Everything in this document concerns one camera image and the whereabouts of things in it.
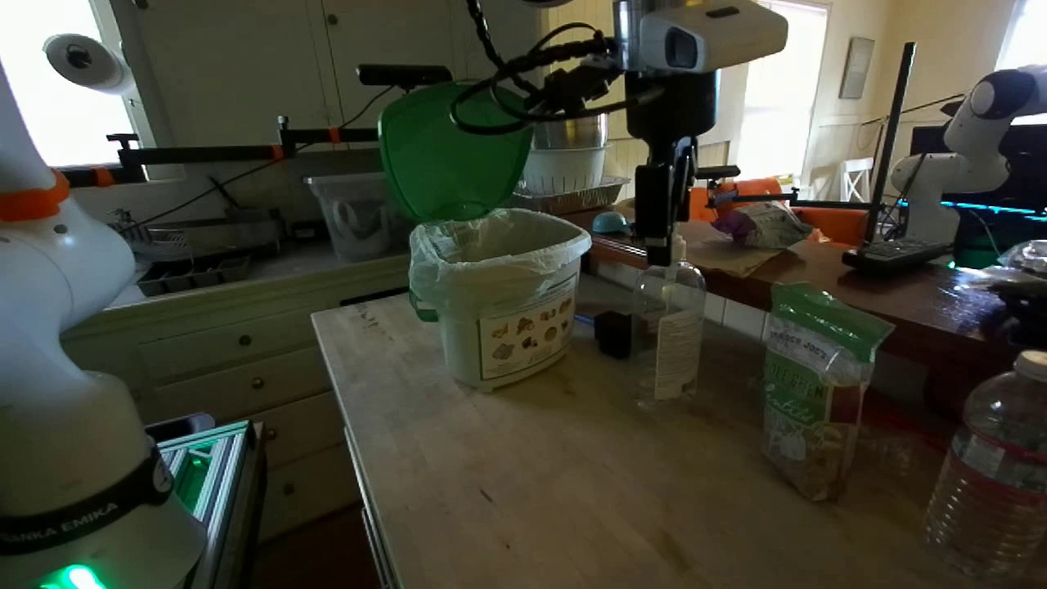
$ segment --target picture frame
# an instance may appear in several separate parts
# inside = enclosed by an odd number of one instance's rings
[[[868,83],[870,67],[874,67],[874,50],[876,50],[876,43],[868,39],[868,36],[851,36],[847,39],[847,62],[845,62],[845,74],[841,74],[841,98],[845,101],[861,101],[864,83]]]

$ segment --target clear plastic bottle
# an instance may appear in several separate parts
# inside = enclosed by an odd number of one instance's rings
[[[948,565],[1020,577],[1047,533],[1047,354],[973,387],[921,525]]]
[[[695,388],[707,282],[675,241],[669,265],[647,265],[631,301],[631,378],[639,405],[688,400]]]

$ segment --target bag of food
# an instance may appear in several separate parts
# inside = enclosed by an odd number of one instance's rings
[[[809,284],[776,284],[763,387],[769,460],[812,500],[841,497],[876,346],[894,326]]]

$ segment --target wooden table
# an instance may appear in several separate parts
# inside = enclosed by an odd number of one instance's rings
[[[594,241],[592,255],[641,265],[639,248],[615,241]],[[745,278],[707,270],[707,282],[708,292],[766,312],[771,308],[771,284],[809,282],[885,316],[894,333],[880,349],[921,363],[930,373],[924,402],[948,420],[958,417],[973,383],[1010,366],[1014,349],[979,333],[989,308],[983,299],[960,292],[965,270],[919,267],[896,278],[870,278],[851,270],[841,255],[845,244],[803,238]]]
[[[763,346],[730,332],[707,338],[704,400],[658,411],[586,338],[487,395],[443,375],[405,299],[315,332],[398,587],[970,587],[919,544],[931,467],[919,494],[864,467],[812,505],[763,460]]]

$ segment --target drawer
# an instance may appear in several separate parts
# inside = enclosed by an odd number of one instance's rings
[[[212,411],[215,420],[237,420],[258,410],[282,405],[287,400],[315,395],[331,388],[323,358],[317,346],[276,354],[206,375],[155,387],[151,410],[171,420],[182,411]]]
[[[215,325],[206,332],[160,338],[145,349],[154,383],[258,361],[276,349],[315,342],[306,315],[276,315],[258,320]]]
[[[250,417],[266,426],[266,455],[276,467],[341,443],[341,411],[331,392]]]
[[[350,457],[331,446],[267,471],[258,541],[272,541],[356,500]]]

